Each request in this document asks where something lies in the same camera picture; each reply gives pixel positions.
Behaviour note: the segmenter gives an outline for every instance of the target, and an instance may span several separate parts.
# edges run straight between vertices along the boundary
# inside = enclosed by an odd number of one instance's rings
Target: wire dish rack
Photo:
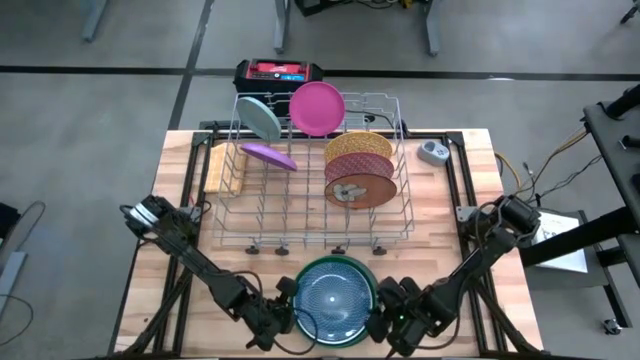
[[[277,108],[276,114],[282,114],[283,107],[288,109],[292,95],[240,93],[236,104],[241,97],[252,96],[272,110]],[[380,249],[408,238],[414,230],[413,205],[398,99],[382,93],[342,93],[342,96],[347,113],[334,133],[310,137],[297,130],[287,114],[278,117],[281,138],[270,143],[250,130],[241,130],[242,122],[234,105],[214,213],[214,236],[223,246],[259,249],[288,248],[293,244],[325,248],[357,245]],[[397,186],[396,195],[386,204],[369,209],[354,210],[332,204],[324,194],[325,146],[341,133],[373,131],[374,127],[376,131],[386,130],[393,146],[392,181]],[[286,154],[297,163],[298,171],[286,171],[251,156],[242,169],[237,165],[241,155],[233,148],[237,150],[245,142],[267,144]],[[236,180],[244,184],[241,192],[233,194],[231,183]]]

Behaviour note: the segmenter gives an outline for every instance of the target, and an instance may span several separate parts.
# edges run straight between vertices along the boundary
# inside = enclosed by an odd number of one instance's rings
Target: gray floor
[[[112,1],[97,41],[88,45],[80,40],[84,1],[0,2],[0,65],[184,66],[203,3]],[[198,66],[274,57],[271,6],[266,0],[217,0]],[[345,6],[303,19],[293,9],[287,56],[329,68],[638,73],[640,43],[634,40],[640,19],[617,25],[629,6],[625,0],[447,0],[437,59],[424,54],[417,14]],[[327,81],[344,91],[397,96],[411,127],[489,128],[497,151],[534,168],[578,126],[584,105],[616,98],[633,85]],[[179,77],[164,76],[0,74],[0,201],[20,209],[36,199],[48,204],[27,243],[30,258],[15,289],[33,304],[35,320],[0,348],[2,359],[106,352],[134,246],[117,205],[149,191],[179,84]],[[194,78],[180,128],[228,119],[233,97],[230,78]],[[552,186],[596,153],[591,139],[583,141],[550,165],[539,188]],[[507,174],[504,183],[507,191],[514,189]],[[621,200],[605,166],[597,164],[544,205],[584,209],[595,217]],[[639,324],[639,291],[625,267],[613,272]],[[601,289],[534,291],[532,298],[546,349],[637,358],[637,329],[618,337],[600,330],[599,321],[612,316]],[[20,304],[10,303],[0,321],[0,342],[26,319]]]

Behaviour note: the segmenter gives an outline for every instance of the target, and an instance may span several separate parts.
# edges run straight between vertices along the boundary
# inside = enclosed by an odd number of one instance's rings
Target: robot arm
[[[440,335],[456,320],[462,295],[470,287],[477,286],[479,277],[502,255],[535,235],[540,214],[525,202],[512,195],[500,197],[491,205],[493,209],[488,214],[476,209],[466,221],[461,222],[459,231],[462,235],[477,239],[480,246],[447,278],[437,280],[422,290],[409,277],[400,283],[388,277],[379,284],[378,296],[383,308],[374,311],[366,326],[375,342],[387,339],[392,347],[390,355],[397,352],[411,356],[419,348],[424,335]],[[483,300],[492,301],[485,296]],[[501,311],[498,306],[489,308]],[[496,318],[508,322],[506,316]],[[516,338],[514,342],[522,342],[512,324],[505,323],[503,327],[512,341]],[[535,350],[528,344],[521,348]]]
[[[275,300],[264,299],[244,277],[218,268],[193,246],[198,231],[188,212],[182,212],[166,199],[147,196],[133,207],[121,207],[126,225],[139,238],[152,241],[165,253],[175,256],[190,272],[204,282],[218,306],[234,321],[242,319],[254,337],[247,348],[258,346],[269,351],[277,334],[286,334],[294,325],[294,313],[288,304],[297,292],[294,280],[283,277],[277,288],[282,291]],[[155,238],[146,238],[155,234]]]

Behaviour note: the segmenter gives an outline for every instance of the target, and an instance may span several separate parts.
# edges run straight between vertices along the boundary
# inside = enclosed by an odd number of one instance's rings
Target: small gray device
[[[449,149],[440,143],[428,140],[418,148],[418,157],[433,166],[442,166],[449,159]]]

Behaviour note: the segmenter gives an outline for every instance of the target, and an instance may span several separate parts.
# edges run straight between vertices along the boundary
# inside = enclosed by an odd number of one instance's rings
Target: wooden table
[[[468,162],[478,203],[495,200],[503,192],[502,183],[496,167],[489,132],[486,129],[457,130],[465,138]],[[164,196],[174,205],[180,196],[187,168],[192,131],[170,131],[167,133],[153,193]],[[401,279],[412,276],[421,287],[434,280],[447,276],[461,262],[459,241],[451,205],[449,185],[444,168],[432,167],[417,158],[415,151],[421,140],[407,140],[409,179],[415,219],[415,231],[408,240],[398,242],[389,248],[385,256],[373,256],[366,247],[352,247],[347,255],[365,263],[378,280],[386,276]],[[456,172],[459,171],[458,156],[452,154]],[[194,181],[199,182],[199,169],[196,166]],[[463,203],[466,200],[462,192],[462,176],[458,174],[458,188]],[[208,199],[215,204],[215,195]],[[229,270],[252,270],[260,274],[266,297],[277,296],[276,282],[281,276],[295,278],[296,274],[312,260],[329,255],[330,248],[322,246],[307,249],[291,248],[291,254],[280,257],[272,251],[263,251],[259,255],[247,255],[243,248],[221,246],[219,239],[213,236],[213,211],[203,217],[199,249],[209,256],[217,266]],[[119,324],[115,350],[123,350],[131,344],[144,329],[146,321],[156,312],[165,282],[168,256],[155,246],[144,246],[137,254],[132,278],[124,304],[122,320]],[[524,270],[517,250],[503,256],[492,268],[496,293],[500,305],[511,318],[515,326],[530,343],[542,348],[542,342],[536,323]],[[286,357],[280,350],[265,353],[258,348],[245,349],[245,343],[251,339],[251,333],[243,322],[231,321],[211,299],[207,287],[197,279],[192,285],[191,299],[184,336],[182,356],[198,357]],[[477,344],[471,320],[469,302],[465,300],[461,310],[461,328],[458,339],[449,347],[437,351],[418,350],[414,356],[472,356],[477,355]],[[489,344],[489,316],[483,311]],[[169,319],[167,346],[173,339],[175,314]],[[425,337],[423,345],[435,345],[446,341],[453,332],[453,326],[437,339]],[[292,334],[281,335],[280,342],[291,349],[302,350],[309,340],[297,329]],[[341,357],[384,357],[389,351],[386,343],[375,344],[370,338],[356,346],[334,349],[317,346],[308,356]]]

